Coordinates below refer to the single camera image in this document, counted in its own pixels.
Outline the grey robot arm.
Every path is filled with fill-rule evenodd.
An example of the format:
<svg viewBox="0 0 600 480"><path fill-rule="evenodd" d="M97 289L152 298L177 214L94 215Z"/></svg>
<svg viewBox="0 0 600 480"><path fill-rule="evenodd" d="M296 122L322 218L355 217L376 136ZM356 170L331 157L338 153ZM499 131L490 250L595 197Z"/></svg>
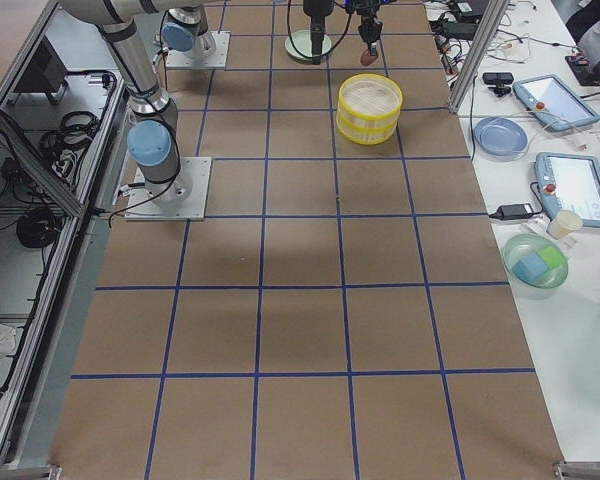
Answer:
<svg viewBox="0 0 600 480"><path fill-rule="evenodd" d="M345 1L341 5L348 15L344 32L335 44L325 49L326 18L333 13L337 4L337 1L302 2L303 12L310 19L308 46L306 51L303 51L296 42L299 33L291 32L291 1L287 2L287 41L291 52L304 61L319 64L342 42L349 30L351 19L356 14L360 17L358 33L366 45L360 62L362 65L370 65L378 57L378 42L383 29L383 23L378 20L378 11L382 5L388 4L388 1ZM187 55L193 55L196 50L200 53L212 51L209 44L212 37L207 36L208 26L202 6L171 9L164 17L165 20L160 26L160 40L165 41L171 51Z"/></svg>
<svg viewBox="0 0 600 480"><path fill-rule="evenodd" d="M61 7L74 18L93 25L106 43L130 95L131 119L142 125L157 125L172 147L177 124L177 107L161 83L137 31L140 14L167 14L187 30L193 17L203 12L204 1L62 1Z"/></svg>

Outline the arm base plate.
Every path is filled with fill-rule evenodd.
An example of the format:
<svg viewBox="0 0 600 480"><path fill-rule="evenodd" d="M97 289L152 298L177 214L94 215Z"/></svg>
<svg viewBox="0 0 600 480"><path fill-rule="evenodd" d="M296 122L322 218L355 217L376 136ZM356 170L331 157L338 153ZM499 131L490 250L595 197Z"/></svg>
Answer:
<svg viewBox="0 0 600 480"><path fill-rule="evenodd" d="M157 199L161 189L149 183L130 192L129 221L203 221L212 169L211 157L182 157L174 184Z"/></svg>
<svg viewBox="0 0 600 480"><path fill-rule="evenodd" d="M228 59L229 31L207 31L168 47L166 66L170 70L224 69Z"/></svg>

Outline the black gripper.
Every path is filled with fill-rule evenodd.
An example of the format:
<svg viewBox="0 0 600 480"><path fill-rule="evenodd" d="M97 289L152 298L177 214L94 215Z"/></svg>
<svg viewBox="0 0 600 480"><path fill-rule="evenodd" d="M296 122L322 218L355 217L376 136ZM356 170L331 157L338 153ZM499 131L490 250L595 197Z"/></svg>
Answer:
<svg viewBox="0 0 600 480"><path fill-rule="evenodd" d="M310 18L311 62L319 65L323 57L326 18L333 13L332 0L304 0L303 12Z"/></svg>
<svg viewBox="0 0 600 480"><path fill-rule="evenodd" d="M360 17L358 33L362 38L379 38L383 23L378 20L378 12L383 5L381 0L354 0L352 12ZM378 40L372 39L367 43L371 56L378 55Z"/></svg>

